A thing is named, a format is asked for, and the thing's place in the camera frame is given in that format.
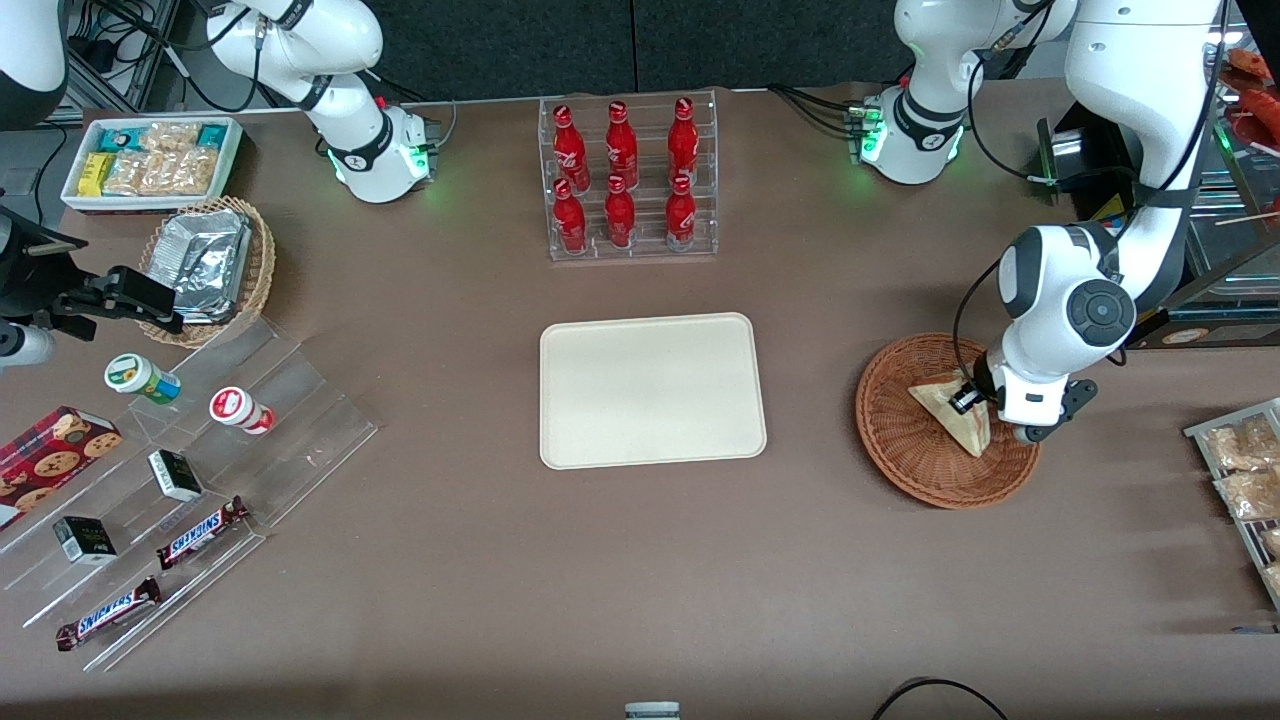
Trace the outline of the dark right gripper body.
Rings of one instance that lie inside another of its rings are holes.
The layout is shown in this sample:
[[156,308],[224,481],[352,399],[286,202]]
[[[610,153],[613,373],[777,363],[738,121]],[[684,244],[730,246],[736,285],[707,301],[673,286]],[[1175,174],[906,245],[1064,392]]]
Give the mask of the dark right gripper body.
[[1,214],[3,318],[33,316],[83,284],[86,273],[70,254],[87,242],[35,224],[8,208]]

